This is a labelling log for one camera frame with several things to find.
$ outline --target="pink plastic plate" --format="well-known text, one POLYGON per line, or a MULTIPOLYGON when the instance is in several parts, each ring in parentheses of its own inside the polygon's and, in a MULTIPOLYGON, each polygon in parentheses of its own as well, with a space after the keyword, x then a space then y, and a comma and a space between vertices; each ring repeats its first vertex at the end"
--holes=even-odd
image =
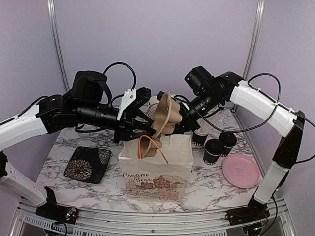
POLYGON ((229 155, 222 165, 227 181, 238 188, 252 188, 260 178, 260 171, 256 162, 245 155, 229 155))

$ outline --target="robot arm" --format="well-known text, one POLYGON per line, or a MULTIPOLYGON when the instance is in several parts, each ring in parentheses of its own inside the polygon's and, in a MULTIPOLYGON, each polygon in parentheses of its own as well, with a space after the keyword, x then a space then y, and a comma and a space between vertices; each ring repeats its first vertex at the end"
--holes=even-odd
MULTIPOLYGON (((199 66, 194 68, 185 80, 197 97, 190 102, 190 107, 182 104, 181 114, 185 119, 178 126, 180 131, 198 129, 200 126, 196 121, 200 115, 206 115, 211 108, 218 104, 224 105, 226 101, 246 108, 263 120, 270 116, 276 106, 271 99, 251 88, 247 81, 232 72, 214 78, 199 66)), ((227 212, 226 218, 231 225, 259 220, 264 214, 270 215, 266 203, 283 184, 289 170, 296 163, 301 145, 305 115, 301 111, 297 113, 299 116, 294 113, 291 108, 279 103, 273 116, 268 120, 268 123, 282 135, 281 142, 264 180, 248 206, 227 212)))
MULTIPOLYGON (((114 130, 115 142, 135 139, 143 134, 153 135, 155 130, 150 127, 153 121, 139 110, 148 102, 151 91, 148 88, 128 90, 122 98, 121 109, 116 110, 109 107, 109 103, 100 103, 103 92, 106 93, 108 101, 111 100, 106 80, 106 76, 98 72, 78 72, 73 88, 64 96, 53 95, 43 99, 20 117, 16 116, 10 122, 0 125, 0 137, 4 137, 0 139, 0 151, 34 136, 51 134, 67 127, 77 127, 79 123, 114 130), (137 121, 137 116, 147 123, 137 121)), ((198 129, 199 114, 204 116, 210 109, 218 104, 225 104, 226 101, 242 106, 262 119, 267 119, 275 107, 274 102, 252 89, 242 77, 232 72, 213 77, 199 66, 185 77, 185 81, 193 89, 196 98, 190 102, 190 107, 181 104, 180 113, 183 120, 175 127, 174 133, 198 129)), ((228 219, 231 225, 260 219, 262 213, 268 215, 267 201, 295 164, 304 120, 290 111, 283 105, 278 106, 268 121, 283 136, 282 141, 249 206, 228 212, 228 215, 234 213, 246 216, 228 219)), ((51 189, 48 187, 43 189, 23 176, 8 163, 3 152, 0 153, 0 181, 38 206, 38 215, 53 219, 60 216, 61 212, 67 211, 67 208, 57 205, 51 189)))
POLYGON ((128 141, 143 134, 153 135, 152 120, 139 108, 149 101, 148 88, 129 89, 122 97, 120 109, 101 104, 103 92, 108 101, 111 93, 106 85, 106 76, 94 71, 80 71, 76 74, 73 88, 65 95, 53 95, 31 106, 25 113, 14 116, 0 124, 0 183, 30 200, 37 206, 36 214, 66 220, 64 212, 70 208, 56 202, 54 192, 31 181, 8 161, 2 152, 26 139, 52 134, 79 123, 114 130, 114 141, 128 141), (139 122, 136 117, 146 120, 139 122))

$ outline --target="paper bag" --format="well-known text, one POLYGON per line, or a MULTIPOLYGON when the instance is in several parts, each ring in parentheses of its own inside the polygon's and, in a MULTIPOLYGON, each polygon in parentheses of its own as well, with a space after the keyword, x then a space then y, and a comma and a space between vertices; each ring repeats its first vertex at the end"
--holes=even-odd
POLYGON ((180 202, 189 182, 193 165, 189 135, 162 136, 162 152, 138 159, 139 139, 124 142, 119 154, 126 192, 131 199, 180 202))

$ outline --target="marble surface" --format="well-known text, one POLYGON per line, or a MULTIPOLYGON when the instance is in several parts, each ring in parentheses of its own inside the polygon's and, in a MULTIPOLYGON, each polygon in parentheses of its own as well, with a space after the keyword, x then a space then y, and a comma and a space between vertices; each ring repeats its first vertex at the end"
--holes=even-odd
MULTIPOLYGON (((220 128, 239 129, 229 110, 220 111, 212 118, 220 128)), ((209 138, 217 138, 220 132, 212 130, 209 138)), ((237 144, 231 153, 252 152, 242 134, 236 134, 237 144)), ((193 212, 238 207, 246 205, 255 192, 231 185, 222 172, 224 157, 216 165, 208 166, 203 160, 203 147, 193 145, 194 165, 190 183, 182 203, 157 203, 131 200, 126 195, 118 154, 123 143, 112 142, 113 132, 76 133, 74 129, 64 129, 56 139, 37 182, 51 187, 57 202, 76 207, 124 211, 124 212, 193 212), (112 151, 107 170, 100 184, 88 184, 72 180, 63 175, 68 161, 78 146, 109 149, 112 151)))

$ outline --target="lavender wall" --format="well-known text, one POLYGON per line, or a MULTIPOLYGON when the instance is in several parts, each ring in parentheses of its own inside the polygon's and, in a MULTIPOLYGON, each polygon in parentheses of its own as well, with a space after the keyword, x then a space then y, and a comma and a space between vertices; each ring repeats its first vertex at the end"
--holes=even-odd
MULTIPOLYGON (((260 72, 275 74, 282 82, 282 103, 302 110, 315 120, 315 2, 312 0, 267 1, 263 28, 256 52, 252 75, 260 72)), ((256 83, 276 97, 276 83, 262 78, 256 83)), ((240 109, 242 123, 252 126, 260 122, 249 112, 240 109)), ((280 136, 267 125, 250 133, 250 137, 265 168, 271 163, 280 136)), ((308 124, 299 159, 315 153, 315 130, 308 124)), ((282 194, 288 204, 299 236, 314 235, 315 223, 315 160, 294 166, 282 194)))
MULTIPOLYGON (((0 74, 0 120, 21 112, 39 96, 64 93, 46 1, 1 1, 0 74)), ((4 153, 19 171, 36 180, 55 138, 33 138, 4 153)), ((1 235, 8 234, 19 199, 0 186, 1 235)))
MULTIPOLYGON (((213 75, 242 74, 257 1, 56 0, 63 58, 70 84, 78 70, 104 71, 129 63, 137 87, 192 97, 184 76, 203 65, 213 75)), ((108 71, 113 95, 132 85, 127 68, 108 71)))

